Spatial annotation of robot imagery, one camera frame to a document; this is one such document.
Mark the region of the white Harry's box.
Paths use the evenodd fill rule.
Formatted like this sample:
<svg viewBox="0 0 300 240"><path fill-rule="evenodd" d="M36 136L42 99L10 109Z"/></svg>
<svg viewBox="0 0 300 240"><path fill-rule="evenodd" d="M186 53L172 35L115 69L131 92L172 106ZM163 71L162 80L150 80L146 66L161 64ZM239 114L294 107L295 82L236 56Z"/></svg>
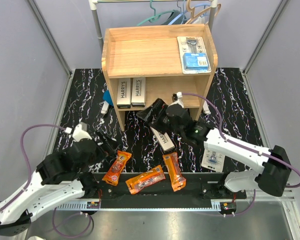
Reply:
<svg viewBox="0 0 300 240"><path fill-rule="evenodd" d="M132 84L130 78L120 78L118 80L117 101L116 105L119 109L131 108Z"/></svg>
<svg viewBox="0 0 300 240"><path fill-rule="evenodd" d="M131 104L133 107L146 105L146 78L135 77L132 80Z"/></svg>
<svg viewBox="0 0 300 240"><path fill-rule="evenodd" d="M167 133L162 134L159 131L155 130L153 127L150 127L150 129L164 152L171 151L175 148L175 144Z"/></svg>

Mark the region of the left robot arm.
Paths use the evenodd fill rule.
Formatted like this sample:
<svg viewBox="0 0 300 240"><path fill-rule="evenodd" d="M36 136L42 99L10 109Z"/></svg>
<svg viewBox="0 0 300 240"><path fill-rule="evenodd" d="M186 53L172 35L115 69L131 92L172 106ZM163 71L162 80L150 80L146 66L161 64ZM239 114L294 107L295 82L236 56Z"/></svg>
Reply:
<svg viewBox="0 0 300 240"><path fill-rule="evenodd" d="M114 156L119 144L101 132L97 136L96 140L85 136L47 155L30 181L0 202L0 236L18 235L46 212L98 194L98 183L89 166Z"/></svg>

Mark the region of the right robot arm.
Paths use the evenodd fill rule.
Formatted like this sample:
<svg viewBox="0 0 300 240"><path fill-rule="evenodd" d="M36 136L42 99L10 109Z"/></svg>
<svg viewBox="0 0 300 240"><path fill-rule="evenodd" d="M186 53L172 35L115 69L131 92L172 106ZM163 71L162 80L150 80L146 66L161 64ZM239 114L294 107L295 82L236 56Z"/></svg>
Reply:
<svg viewBox="0 0 300 240"><path fill-rule="evenodd" d="M203 147L250 167L250 170L224 174L217 185L220 197L226 199L241 190L256 188L274 197L283 195L292 171L283 147L276 145L269 149L222 135L217 128L192 119L180 100L167 105L158 98L136 115L162 134L173 132L189 145Z"/></svg>

